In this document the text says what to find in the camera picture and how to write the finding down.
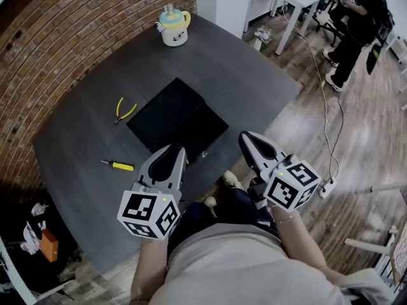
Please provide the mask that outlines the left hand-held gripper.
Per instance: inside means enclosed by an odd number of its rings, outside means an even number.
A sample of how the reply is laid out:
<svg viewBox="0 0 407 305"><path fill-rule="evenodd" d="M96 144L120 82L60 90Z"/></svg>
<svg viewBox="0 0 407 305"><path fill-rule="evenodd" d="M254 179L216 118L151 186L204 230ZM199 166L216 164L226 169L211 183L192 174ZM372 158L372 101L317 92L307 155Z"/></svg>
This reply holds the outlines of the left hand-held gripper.
<svg viewBox="0 0 407 305"><path fill-rule="evenodd" d="M187 165L186 150L170 144L153 153L139 170L131 190L124 191L117 219L140 238L164 240L174 227Z"/></svg>

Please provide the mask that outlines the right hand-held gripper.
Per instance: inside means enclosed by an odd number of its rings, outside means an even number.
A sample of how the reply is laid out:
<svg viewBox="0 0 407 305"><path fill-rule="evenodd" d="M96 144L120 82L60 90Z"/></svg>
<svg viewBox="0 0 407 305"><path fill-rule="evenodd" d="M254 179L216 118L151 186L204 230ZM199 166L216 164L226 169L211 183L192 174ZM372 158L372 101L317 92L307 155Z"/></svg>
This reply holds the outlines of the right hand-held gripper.
<svg viewBox="0 0 407 305"><path fill-rule="evenodd" d="M261 206L268 200L288 213L312 197L321 176L305 160L286 153L273 140L254 132L240 133L238 143L247 165L256 174L248 194Z"/></svg>

